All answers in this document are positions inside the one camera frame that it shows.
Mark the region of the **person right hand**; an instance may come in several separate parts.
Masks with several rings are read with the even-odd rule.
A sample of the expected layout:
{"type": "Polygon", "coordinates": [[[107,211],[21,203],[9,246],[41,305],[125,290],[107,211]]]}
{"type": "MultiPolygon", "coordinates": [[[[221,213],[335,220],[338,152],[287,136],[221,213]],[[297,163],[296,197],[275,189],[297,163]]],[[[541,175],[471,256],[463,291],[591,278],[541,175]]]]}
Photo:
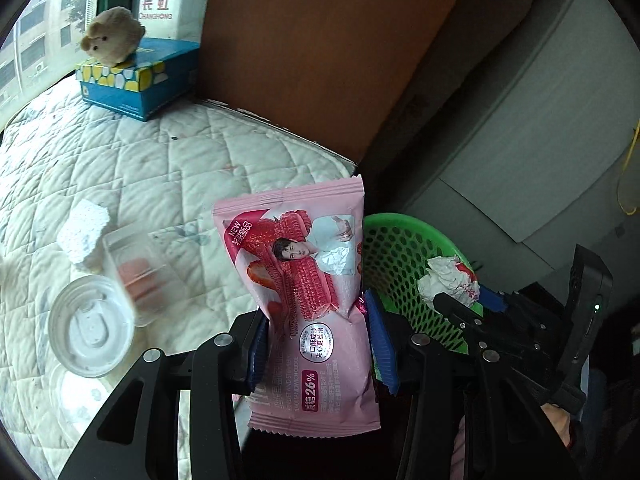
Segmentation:
{"type": "Polygon", "coordinates": [[[549,403],[544,404],[541,409],[549,419],[549,422],[552,423],[563,445],[567,448],[570,445],[570,422],[572,421],[570,414],[562,408],[549,403]]]}

